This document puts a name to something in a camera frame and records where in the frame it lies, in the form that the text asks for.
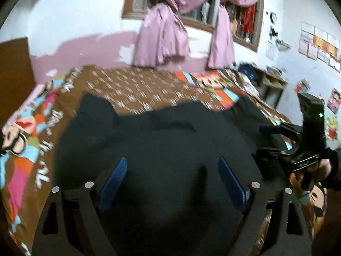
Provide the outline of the person's right hand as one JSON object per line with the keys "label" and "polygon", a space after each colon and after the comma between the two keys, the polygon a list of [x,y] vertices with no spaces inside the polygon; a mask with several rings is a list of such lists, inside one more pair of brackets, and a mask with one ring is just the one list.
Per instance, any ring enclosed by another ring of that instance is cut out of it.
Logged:
{"label": "person's right hand", "polygon": [[331,173],[332,166],[330,160],[322,159],[319,164],[308,167],[307,172],[315,182],[322,182]]}

